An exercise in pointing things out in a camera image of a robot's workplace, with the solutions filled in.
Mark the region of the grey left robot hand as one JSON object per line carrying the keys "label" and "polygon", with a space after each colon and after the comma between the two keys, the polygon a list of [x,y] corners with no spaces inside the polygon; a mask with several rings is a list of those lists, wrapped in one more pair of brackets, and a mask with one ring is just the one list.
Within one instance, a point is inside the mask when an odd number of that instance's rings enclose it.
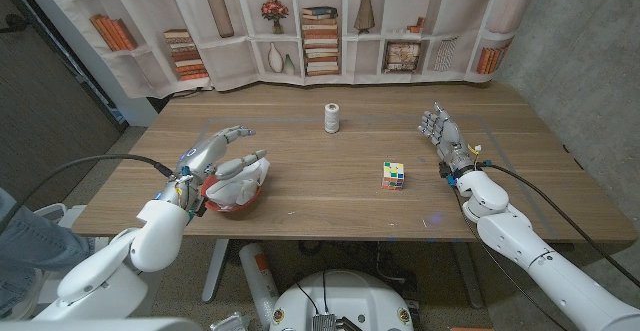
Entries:
{"label": "grey left robot hand", "polygon": [[201,216],[208,209],[234,212],[245,208],[256,199],[266,178],[270,166],[267,152],[258,150],[221,164],[217,160],[229,143],[252,134],[251,129],[238,125],[194,144],[181,156],[152,205],[169,203],[190,217]]}

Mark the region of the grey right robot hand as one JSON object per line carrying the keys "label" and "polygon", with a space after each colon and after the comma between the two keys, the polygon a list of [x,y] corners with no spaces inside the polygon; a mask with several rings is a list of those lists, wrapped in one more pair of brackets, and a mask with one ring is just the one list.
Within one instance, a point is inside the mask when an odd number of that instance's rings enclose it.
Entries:
{"label": "grey right robot hand", "polygon": [[434,111],[425,111],[421,116],[418,131],[435,147],[441,161],[439,174],[453,180],[476,169],[476,150],[471,148],[458,125],[438,102]]}

